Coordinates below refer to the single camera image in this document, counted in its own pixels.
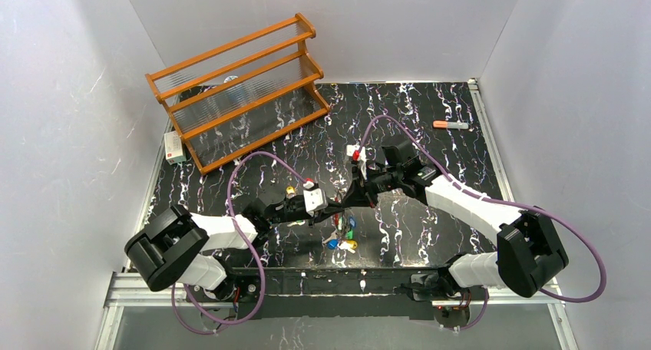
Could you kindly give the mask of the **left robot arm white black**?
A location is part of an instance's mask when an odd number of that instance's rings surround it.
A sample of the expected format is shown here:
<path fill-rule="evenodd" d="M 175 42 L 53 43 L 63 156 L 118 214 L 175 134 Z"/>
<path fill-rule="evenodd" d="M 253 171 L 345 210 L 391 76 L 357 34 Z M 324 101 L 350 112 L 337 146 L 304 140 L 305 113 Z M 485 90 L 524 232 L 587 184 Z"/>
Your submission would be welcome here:
<path fill-rule="evenodd" d="M 318 223 L 343 210 L 340 202 L 327 200 L 324 208 L 308 211 L 302 195 L 277 203 L 257 198 L 234 217 L 204 216 L 174 205 L 132 236 L 124 252 L 152 292 L 177 282 L 214 290 L 227 273 L 208 251 L 261 246 L 274 224 Z"/>

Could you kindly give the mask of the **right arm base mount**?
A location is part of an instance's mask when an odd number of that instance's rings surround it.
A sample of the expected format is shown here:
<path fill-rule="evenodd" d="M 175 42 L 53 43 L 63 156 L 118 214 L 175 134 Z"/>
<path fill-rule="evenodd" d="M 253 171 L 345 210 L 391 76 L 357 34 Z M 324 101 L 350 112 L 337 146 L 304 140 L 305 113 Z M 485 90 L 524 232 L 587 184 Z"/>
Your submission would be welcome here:
<path fill-rule="evenodd" d="M 394 288 L 394 293 L 404 294 L 415 302 L 430 302 L 438 326 L 454 332 L 478 324 L 487 308 L 485 289 L 461 287 L 442 271 L 413 274 L 407 283 Z"/>

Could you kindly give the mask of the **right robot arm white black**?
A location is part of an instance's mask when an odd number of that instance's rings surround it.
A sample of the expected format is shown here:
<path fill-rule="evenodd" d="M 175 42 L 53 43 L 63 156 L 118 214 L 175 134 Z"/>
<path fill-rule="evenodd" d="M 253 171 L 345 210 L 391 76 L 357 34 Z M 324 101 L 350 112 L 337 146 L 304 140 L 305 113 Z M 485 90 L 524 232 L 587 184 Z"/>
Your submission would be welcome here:
<path fill-rule="evenodd" d="M 476 190 L 424 163 L 407 142 L 383 147 L 386 162 L 370 167 L 365 149 L 348 145 L 352 182 L 344 207 L 374 207 L 393 190 L 448 213 L 487 238 L 492 253 L 462 254 L 448 260 L 438 281 L 449 292 L 473 286 L 506 287 L 530 298 L 569 264 L 551 218 L 523 207 L 491 203 Z"/>

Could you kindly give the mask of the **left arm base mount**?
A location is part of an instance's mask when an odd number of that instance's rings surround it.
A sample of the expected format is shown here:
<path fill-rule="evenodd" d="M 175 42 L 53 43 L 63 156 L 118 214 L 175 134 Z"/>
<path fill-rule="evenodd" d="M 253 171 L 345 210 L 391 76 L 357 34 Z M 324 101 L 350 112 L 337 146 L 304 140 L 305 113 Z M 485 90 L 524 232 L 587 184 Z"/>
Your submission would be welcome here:
<path fill-rule="evenodd" d="M 215 288 L 190 286 L 193 297 L 199 303 L 231 302 L 254 304 L 260 297 L 261 278 L 254 269 L 235 269 L 226 272 L 226 278 Z"/>

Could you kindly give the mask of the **bunch of coloured keys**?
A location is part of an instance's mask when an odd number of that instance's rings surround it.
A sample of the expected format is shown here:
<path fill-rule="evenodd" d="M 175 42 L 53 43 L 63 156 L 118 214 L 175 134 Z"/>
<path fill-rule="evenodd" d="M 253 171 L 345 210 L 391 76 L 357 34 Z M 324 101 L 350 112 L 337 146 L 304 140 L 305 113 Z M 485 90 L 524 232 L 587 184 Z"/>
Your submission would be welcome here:
<path fill-rule="evenodd" d="M 340 213 L 333 217 L 334 231 L 323 240 L 323 244 L 331 250 L 341 249 L 355 253 L 358 243 L 354 240 L 357 222 L 353 216 Z"/>

